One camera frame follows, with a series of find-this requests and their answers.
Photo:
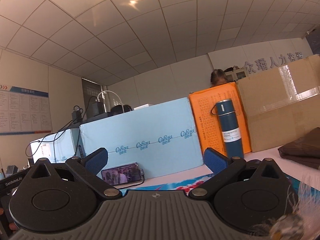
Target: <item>white tabletop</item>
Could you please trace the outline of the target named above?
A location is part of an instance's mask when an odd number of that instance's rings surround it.
[[[263,160],[267,157],[273,158],[284,173],[300,181],[306,181],[306,178],[311,177],[312,180],[308,184],[320,190],[320,171],[290,160],[282,159],[279,155],[278,147],[261,152],[247,153],[244,155],[246,161],[253,159]],[[212,171],[206,165],[202,165],[190,170],[147,179],[142,185],[140,185],[140,187],[179,182],[185,179],[192,179],[209,173],[212,173]]]

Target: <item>smartphone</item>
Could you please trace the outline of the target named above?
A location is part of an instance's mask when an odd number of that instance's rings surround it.
[[[102,170],[101,175],[102,179],[112,186],[141,181],[137,163]]]

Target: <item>light blue box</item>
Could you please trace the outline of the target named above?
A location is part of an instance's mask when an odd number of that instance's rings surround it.
[[[149,179],[203,164],[188,98],[89,122],[80,130],[85,152],[107,149],[104,169],[137,162]]]
[[[40,142],[43,140],[42,143],[38,143],[36,141],[31,143],[31,152],[33,154],[33,160],[36,162],[39,158],[45,157],[48,158],[51,163],[64,163],[67,159],[71,158],[75,155],[76,144],[78,141],[79,135],[79,128],[76,129],[67,129],[63,135],[61,135],[63,131],[58,132],[58,134],[52,134],[46,136],[44,139],[38,139]],[[84,156],[85,152],[83,150],[83,144],[81,136],[79,138],[78,148],[77,148],[77,156],[80,157],[79,147],[82,150]]]

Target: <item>human hand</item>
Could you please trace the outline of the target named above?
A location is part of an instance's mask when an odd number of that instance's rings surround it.
[[[3,215],[3,213],[4,213],[3,208],[0,208],[0,216]],[[15,233],[18,230],[18,228],[17,228],[15,223],[10,223],[9,224],[9,228],[10,228],[10,230],[13,231],[13,233]]]

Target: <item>orange box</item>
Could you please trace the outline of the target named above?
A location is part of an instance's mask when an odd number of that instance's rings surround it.
[[[251,152],[250,137],[245,113],[237,86],[234,82],[232,82],[225,85],[201,90],[189,95],[202,154],[204,153],[205,149],[207,149],[208,147],[212,147],[223,155],[227,155],[218,116],[212,115],[211,110],[216,102],[228,98],[232,99],[232,103],[236,111],[242,138],[243,152]]]

